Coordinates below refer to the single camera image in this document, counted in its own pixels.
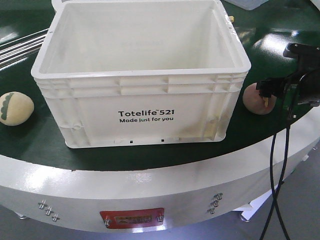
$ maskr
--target white metal base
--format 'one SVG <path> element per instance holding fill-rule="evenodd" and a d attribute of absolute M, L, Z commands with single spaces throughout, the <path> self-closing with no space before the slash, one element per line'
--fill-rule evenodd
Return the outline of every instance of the white metal base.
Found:
<path fill-rule="evenodd" d="M 320 108 L 314 108 L 291 126 L 285 177 L 319 141 L 318 119 Z M 219 157 L 140 171 L 72 171 L 0 155 L 0 204 L 44 223 L 90 232 L 136 233 L 198 223 L 247 203 L 254 208 L 253 200 L 270 189 L 271 142 L 270 137 Z M 274 176 L 281 172 L 284 145 L 281 131 Z M 223 196 L 214 207 L 218 193 Z M 40 209 L 43 200 L 47 206 Z M 108 229 L 100 216 L 100 211 L 154 208 L 164 208 L 161 226 Z M 249 213 L 244 216 L 250 219 Z"/>

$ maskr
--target brown round object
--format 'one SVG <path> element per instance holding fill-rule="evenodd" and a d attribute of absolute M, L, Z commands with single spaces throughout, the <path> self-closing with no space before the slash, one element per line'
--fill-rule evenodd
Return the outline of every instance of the brown round object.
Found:
<path fill-rule="evenodd" d="M 277 98 L 273 95 L 266 101 L 259 96 L 256 89 L 257 83 L 249 85 L 243 92 L 242 101 L 244 106 L 252 113 L 258 115 L 269 114 L 275 107 Z"/>

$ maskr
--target metal rod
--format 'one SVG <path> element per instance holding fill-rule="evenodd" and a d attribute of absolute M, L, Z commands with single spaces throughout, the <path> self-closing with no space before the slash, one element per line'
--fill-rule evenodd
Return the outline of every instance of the metal rod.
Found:
<path fill-rule="evenodd" d="M 0 69 L 37 52 L 41 48 L 41 45 L 42 45 L 42 42 L 29 46 L 26 49 L 16 52 L 15 54 L 12 54 L 10 58 L 8 58 L 7 60 L 0 61 Z"/>
<path fill-rule="evenodd" d="M 41 48 L 47 31 L 48 28 L 0 45 L 0 48 L 8 46 L 0 50 L 0 69 L 36 53 Z"/>
<path fill-rule="evenodd" d="M 16 40 L 13 40 L 13 41 L 10 41 L 10 42 L 7 42 L 7 43 L 5 43 L 5 44 L 0 45 L 0 48 L 2 48 L 2 47 L 4 47 L 4 46 L 7 46 L 7 45 L 11 45 L 11 44 L 13 44 L 13 43 L 15 43 L 15 42 L 20 42 L 21 40 L 30 38 L 30 37 L 32 37 L 32 36 L 35 36 L 35 35 L 38 35 L 38 34 L 47 32 L 48 30 L 49 30 L 49 28 L 46 28 L 46 29 L 43 29 L 43 30 L 41 30 L 41 31 L 37 31 L 37 32 L 35 32 L 35 33 L 32 33 L 32 34 L 30 34 L 30 35 L 27 35 L 27 36 L 18 38 L 18 39 L 16 39 Z"/>
<path fill-rule="evenodd" d="M 46 37 L 46 33 L 41 35 L 41 36 L 37 36 L 35 38 L 32 38 L 30 40 L 27 40 L 27 41 L 23 41 L 21 43 L 18 43 L 16 45 L 13 45 L 13 46 L 10 46 L 8 48 L 5 48 L 3 50 L 0 50 L 0 60 L 4 57 L 4 56 L 7 56 L 9 54 L 11 54 L 13 51 L 19 51 L 21 50 L 22 48 L 26 48 L 28 47 L 29 45 L 31 44 L 36 44 L 36 43 L 39 43 L 40 41 L 43 42 L 45 37 Z"/>

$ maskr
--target metal bolt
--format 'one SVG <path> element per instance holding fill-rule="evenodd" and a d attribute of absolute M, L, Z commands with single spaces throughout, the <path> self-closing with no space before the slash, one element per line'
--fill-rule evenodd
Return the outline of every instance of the metal bolt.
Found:
<path fill-rule="evenodd" d="M 214 214 L 214 213 L 215 213 L 215 208 L 214 208 L 214 207 L 211 207 L 211 208 L 208 210 L 208 212 L 209 212 L 210 214 Z"/>
<path fill-rule="evenodd" d="M 215 200 L 211 203 L 212 206 L 214 206 L 215 208 L 219 206 L 219 201 Z"/>
<path fill-rule="evenodd" d="M 56 222 L 60 219 L 60 217 L 58 217 L 58 213 L 55 213 L 52 217 L 52 221 Z"/>
<path fill-rule="evenodd" d="M 110 220 L 110 219 L 104 220 L 104 225 L 106 228 L 109 227 L 111 223 L 112 223 L 112 220 Z"/>
<path fill-rule="evenodd" d="M 39 204 L 39 209 L 44 209 L 48 205 L 46 204 L 46 200 L 42 200 L 41 202 L 38 202 Z"/>
<path fill-rule="evenodd" d="M 54 212 L 51 210 L 52 207 L 49 206 L 47 210 L 45 210 L 45 215 L 50 216 L 50 214 L 53 214 Z"/>
<path fill-rule="evenodd" d="M 158 223 L 163 223 L 164 222 L 164 216 L 157 216 L 156 219 L 158 220 Z"/>
<path fill-rule="evenodd" d="M 223 195 L 223 193 L 220 192 L 217 195 L 214 195 L 214 198 L 217 199 L 217 200 L 221 200 L 222 199 L 222 195 Z"/>

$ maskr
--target ball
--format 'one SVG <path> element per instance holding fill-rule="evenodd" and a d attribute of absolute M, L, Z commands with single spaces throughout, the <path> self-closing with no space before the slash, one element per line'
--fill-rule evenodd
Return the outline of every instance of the ball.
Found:
<path fill-rule="evenodd" d="M 0 122 L 7 126 L 24 123 L 35 109 L 34 102 L 27 95 L 12 91 L 0 97 Z"/>
<path fill-rule="evenodd" d="M 242 96 L 243 104 L 254 114 L 269 114 L 274 109 L 277 98 L 271 95 L 270 98 L 264 99 L 259 95 L 259 90 L 256 89 L 256 86 L 257 83 L 253 83 L 244 90 Z"/>

